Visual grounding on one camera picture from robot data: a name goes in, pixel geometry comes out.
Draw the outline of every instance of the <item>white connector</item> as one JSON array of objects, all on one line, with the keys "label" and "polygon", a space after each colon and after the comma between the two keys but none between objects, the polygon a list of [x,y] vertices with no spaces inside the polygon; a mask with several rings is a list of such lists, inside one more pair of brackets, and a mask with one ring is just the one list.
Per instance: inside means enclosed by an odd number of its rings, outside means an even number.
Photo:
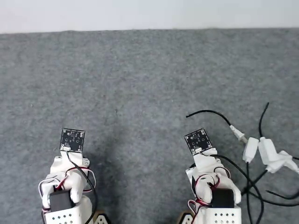
[{"label": "white connector", "polygon": [[271,162],[280,160],[280,157],[276,152],[275,146],[271,139],[261,137],[260,142],[258,143],[258,151],[260,152],[264,165],[269,165]]},{"label": "white connector", "polygon": [[238,129],[235,128],[235,126],[231,125],[229,126],[234,135],[237,137],[239,141],[244,142],[245,144],[247,143],[247,139],[245,138],[245,134],[239,131]]},{"label": "white connector", "polygon": [[288,167],[289,169],[295,171],[299,174],[299,168],[297,164],[292,160],[292,156],[286,151],[281,151],[278,153],[279,160],[270,162],[267,166],[267,170],[270,173],[276,173],[282,167]]},{"label": "white connector", "polygon": [[258,142],[259,142],[258,139],[252,137],[248,139],[248,142],[243,152],[243,160],[245,162],[251,163],[251,161],[255,157],[258,148]]}]

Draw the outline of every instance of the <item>black wire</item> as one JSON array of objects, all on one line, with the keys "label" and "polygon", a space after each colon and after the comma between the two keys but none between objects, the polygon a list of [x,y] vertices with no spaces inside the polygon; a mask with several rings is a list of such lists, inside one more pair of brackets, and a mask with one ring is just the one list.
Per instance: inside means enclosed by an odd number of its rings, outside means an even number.
[{"label": "black wire", "polygon": [[44,214],[43,214],[43,211],[42,211],[42,219],[43,219],[43,224],[46,224],[45,216],[44,216]]},{"label": "black wire", "polygon": [[[254,193],[250,192],[249,191],[249,194],[252,195],[253,197],[256,197],[260,200],[259,196],[258,195],[255,195]],[[284,203],[277,203],[277,202],[272,202],[272,201],[269,201],[269,200],[266,200],[266,199],[262,199],[263,202],[266,202],[268,204],[273,204],[273,205],[278,205],[278,206],[282,206],[282,207],[295,207],[295,206],[298,206],[299,203],[294,203],[294,204],[284,204]]]},{"label": "black wire", "polygon": [[266,190],[266,192],[270,193],[270,194],[273,194],[273,195],[276,195],[276,196],[281,197],[281,198],[286,199],[286,200],[293,200],[293,199],[299,197],[299,191],[296,194],[292,195],[292,196],[279,195],[279,194],[277,194],[277,193],[275,193],[273,191],[270,191],[270,190]]},{"label": "black wire", "polygon": [[89,178],[86,176],[86,174],[84,173],[84,171],[76,164],[74,163],[70,157],[69,157],[69,152],[66,152],[67,158],[69,159],[69,161],[75,166],[76,169],[78,169],[80,171],[80,173],[83,175],[83,177],[87,180],[88,184],[90,185],[90,187],[93,190],[93,194],[94,194],[94,205],[93,205],[93,211],[92,214],[90,215],[90,217],[88,218],[88,220],[85,222],[85,224],[89,224],[89,222],[92,220],[96,210],[97,210],[97,206],[98,206],[98,195],[97,192],[94,189],[93,184],[91,183],[91,181],[89,180]]},{"label": "black wire", "polygon": [[[248,177],[249,176],[249,163],[247,162],[246,163],[246,174]],[[246,202],[247,202],[247,212],[248,212],[248,216],[249,216],[249,221],[250,221],[250,224],[253,224],[253,221],[252,221],[252,216],[251,216],[251,211],[250,211],[250,202],[249,202],[249,193],[247,191],[247,194],[246,194]]]},{"label": "black wire", "polygon": [[258,131],[260,133],[260,137],[263,137],[263,134],[262,134],[262,120],[263,120],[264,114],[266,113],[266,110],[268,109],[268,106],[269,106],[269,102],[266,104],[266,107],[263,110],[262,116],[260,118],[260,122],[258,123]]},{"label": "black wire", "polygon": [[230,179],[230,177],[231,177],[231,176],[230,176],[230,173],[229,173],[224,167],[215,167],[215,169],[214,169],[213,172],[215,173],[215,170],[218,169],[218,168],[221,168],[221,169],[225,170],[226,175],[227,175],[227,176],[229,177],[229,179]]},{"label": "black wire", "polygon": [[219,113],[219,112],[217,112],[217,111],[213,111],[213,110],[201,110],[201,111],[196,111],[196,112],[194,112],[194,113],[191,113],[191,114],[187,115],[186,118],[191,117],[191,116],[193,116],[193,115],[195,115],[195,114],[198,114],[198,113],[204,113],[204,112],[209,112],[209,113],[215,113],[215,114],[218,114],[218,115],[221,116],[223,119],[225,119],[226,123],[227,123],[229,126],[231,126],[231,123],[229,122],[229,120],[228,120],[222,113]]},{"label": "black wire", "polygon": [[[256,184],[268,171],[265,169],[254,181],[253,183]],[[242,192],[241,195],[245,195],[250,189],[252,188],[252,185],[250,185],[249,187],[245,187]]]},{"label": "black wire", "polygon": [[258,195],[257,197],[260,199],[260,202],[261,202],[261,212],[260,212],[260,214],[257,218],[257,221],[256,221],[256,224],[259,224],[261,222],[262,217],[263,217],[264,203],[263,203],[263,198],[262,198],[261,192],[257,188],[256,184],[248,177],[248,175],[246,173],[244,173],[244,171],[237,164],[235,164],[228,157],[223,156],[223,155],[211,155],[211,156],[212,157],[223,158],[223,159],[227,160],[229,163],[231,163],[234,167],[236,167],[241,172],[241,174],[243,174],[243,176],[246,177],[246,179],[250,182],[251,186],[256,190],[257,195]]}]

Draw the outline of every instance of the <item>circuit board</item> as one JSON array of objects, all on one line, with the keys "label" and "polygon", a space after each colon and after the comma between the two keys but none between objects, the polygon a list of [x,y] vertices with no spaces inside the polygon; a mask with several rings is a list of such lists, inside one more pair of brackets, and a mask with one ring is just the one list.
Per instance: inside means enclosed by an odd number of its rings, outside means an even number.
[{"label": "circuit board", "polygon": [[213,148],[204,128],[187,134],[184,138],[192,155],[196,155],[200,152]]},{"label": "circuit board", "polygon": [[84,136],[85,131],[63,128],[60,139],[60,150],[82,153]]}]

